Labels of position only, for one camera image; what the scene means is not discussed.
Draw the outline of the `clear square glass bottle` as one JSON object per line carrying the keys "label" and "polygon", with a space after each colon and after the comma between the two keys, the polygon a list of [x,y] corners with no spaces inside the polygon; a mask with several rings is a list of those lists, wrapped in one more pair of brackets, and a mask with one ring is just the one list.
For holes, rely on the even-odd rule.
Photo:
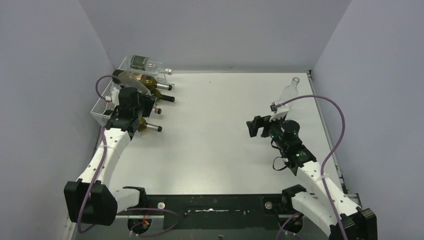
{"label": "clear square glass bottle", "polygon": [[297,87],[299,82],[300,82],[300,79],[298,77],[294,77],[291,80],[291,83],[282,90],[279,100],[275,104],[277,109],[282,109],[283,107],[288,107],[290,109],[292,107],[293,102],[286,103],[284,105],[282,105],[282,103],[298,96]]}

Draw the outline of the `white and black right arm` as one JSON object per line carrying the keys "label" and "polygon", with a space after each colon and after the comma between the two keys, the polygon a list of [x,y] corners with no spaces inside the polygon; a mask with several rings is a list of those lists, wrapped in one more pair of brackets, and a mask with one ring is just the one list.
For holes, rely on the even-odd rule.
{"label": "white and black right arm", "polygon": [[350,199],[324,173],[321,164],[299,137],[300,125],[294,120],[270,120],[270,116],[255,116],[247,121],[249,136],[270,137],[285,165],[301,180],[282,191],[283,204],[302,213],[319,227],[330,240],[376,240],[378,224],[375,213]]}

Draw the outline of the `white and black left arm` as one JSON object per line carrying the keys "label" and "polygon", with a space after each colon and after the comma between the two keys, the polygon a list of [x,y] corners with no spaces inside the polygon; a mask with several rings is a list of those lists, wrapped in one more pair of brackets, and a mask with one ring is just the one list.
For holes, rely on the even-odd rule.
{"label": "white and black left arm", "polygon": [[154,96],[135,87],[118,91],[115,108],[100,132],[100,144],[86,169],[75,181],[64,186],[64,197],[70,221],[82,231],[82,224],[110,226],[116,215],[142,203],[142,187],[109,190],[113,172],[125,148],[148,117],[156,102]]}

